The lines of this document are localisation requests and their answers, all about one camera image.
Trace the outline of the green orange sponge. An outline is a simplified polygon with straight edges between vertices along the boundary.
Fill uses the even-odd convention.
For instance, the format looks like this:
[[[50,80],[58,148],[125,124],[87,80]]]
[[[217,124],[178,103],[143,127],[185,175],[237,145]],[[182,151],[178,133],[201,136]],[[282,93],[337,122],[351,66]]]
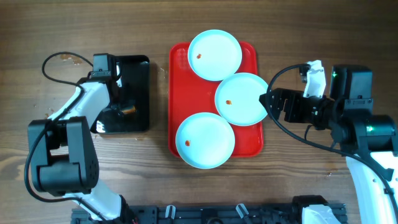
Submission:
[[[121,112],[122,112],[123,114],[132,114],[132,113],[135,113],[135,112],[136,112],[136,107],[135,107],[135,106],[132,106],[132,107],[130,107],[130,108],[124,108],[124,109],[121,110]]]

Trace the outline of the light blue plate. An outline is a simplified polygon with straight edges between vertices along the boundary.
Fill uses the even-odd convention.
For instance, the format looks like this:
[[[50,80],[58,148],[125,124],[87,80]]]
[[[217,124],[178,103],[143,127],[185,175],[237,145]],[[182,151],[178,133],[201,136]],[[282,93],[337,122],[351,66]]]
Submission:
[[[243,51],[230,33],[212,29],[198,34],[188,47],[188,64],[202,79],[222,81],[234,75],[243,60]]]
[[[213,169],[232,155],[235,135],[221,116],[201,112],[186,118],[178,127],[175,146],[179,156],[190,166]]]
[[[215,106],[221,117],[237,126],[251,126],[267,116],[259,101],[268,84],[252,73],[236,73],[223,80],[215,92]]]

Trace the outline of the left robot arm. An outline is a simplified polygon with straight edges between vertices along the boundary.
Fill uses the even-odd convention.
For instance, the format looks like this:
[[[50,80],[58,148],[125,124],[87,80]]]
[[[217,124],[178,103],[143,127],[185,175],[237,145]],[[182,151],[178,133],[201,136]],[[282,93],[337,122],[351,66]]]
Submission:
[[[125,199],[100,181],[90,131],[118,95],[118,60],[95,54],[90,66],[90,74],[73,84],[75,93],[56,113],[29,124],[25,187],[41,202],[74,201],[95,222],[132,223],[134,213]]]

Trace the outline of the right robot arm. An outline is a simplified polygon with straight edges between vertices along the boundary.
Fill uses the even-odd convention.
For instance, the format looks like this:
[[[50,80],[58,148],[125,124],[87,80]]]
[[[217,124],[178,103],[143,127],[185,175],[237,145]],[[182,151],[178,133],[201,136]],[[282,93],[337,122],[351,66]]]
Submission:
[[[259,102],[270,119],[292,138],[346,159],[363,223],[397,223],[397,126],[385,114],[373,114],[373,73],[363,65],[334,65],[330,94],[268,86]],[[329,129],[334,144],[323,146],[300,137],[279,122]]]

